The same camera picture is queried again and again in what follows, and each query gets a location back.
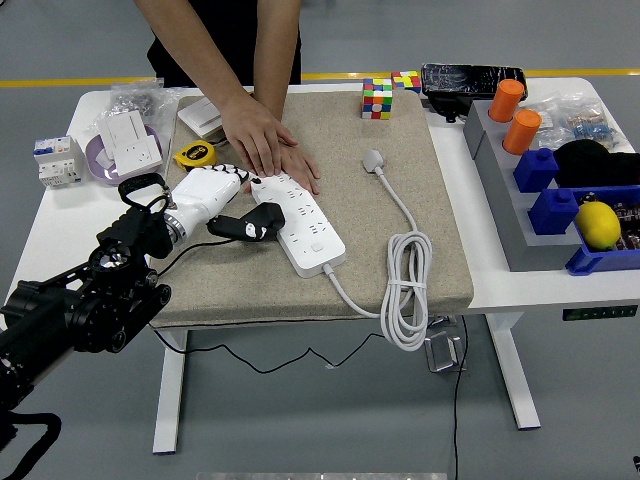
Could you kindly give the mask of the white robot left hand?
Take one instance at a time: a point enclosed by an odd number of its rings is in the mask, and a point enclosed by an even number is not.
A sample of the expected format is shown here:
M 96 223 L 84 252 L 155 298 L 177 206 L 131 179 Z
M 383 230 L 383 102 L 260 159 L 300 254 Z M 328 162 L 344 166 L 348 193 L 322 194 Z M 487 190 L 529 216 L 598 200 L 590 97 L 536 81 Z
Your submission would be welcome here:
M 285 218 L 276 203 L 264 202 L 240 218 L 221 211 L 251 175 L 230 164 L 192 169 L 173 189 L 173 205 L 164 212 L 169 237 L 180 246 L 195 228 L 204 224 L 209 233 L 230 240 L 260 242 L 273 239 Z

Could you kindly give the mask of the person's left hand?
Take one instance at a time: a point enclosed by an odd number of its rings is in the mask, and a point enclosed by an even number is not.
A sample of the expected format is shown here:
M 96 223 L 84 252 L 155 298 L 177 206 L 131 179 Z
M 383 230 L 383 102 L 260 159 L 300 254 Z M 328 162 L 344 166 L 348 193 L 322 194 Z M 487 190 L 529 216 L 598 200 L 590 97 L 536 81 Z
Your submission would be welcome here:
M 320 193 L 318 180 L 320 172 L 316 162 L 298 146 L 280 144 L 276 148 L 280 154 L 280 160 L 276 157 L 271 162 L 264 160 L 259 154 L 245 154 L 243 164 L 245 168 L 261 178 L 266 178 L 280 173 L 288 174 L 301 187 L 310 193 Z

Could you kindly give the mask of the person's right hand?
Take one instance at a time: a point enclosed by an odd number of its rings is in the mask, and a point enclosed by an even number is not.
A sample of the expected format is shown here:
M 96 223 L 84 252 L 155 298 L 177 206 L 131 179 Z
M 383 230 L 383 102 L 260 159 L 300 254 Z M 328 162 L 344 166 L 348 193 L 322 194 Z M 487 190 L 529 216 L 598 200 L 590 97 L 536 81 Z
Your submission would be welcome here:
M 232 96 L 219 111 L 226 138 L 245 166 L 259 176 L 279 174 L 281 145 L 297 145 L 291 132 L 247 93 Z

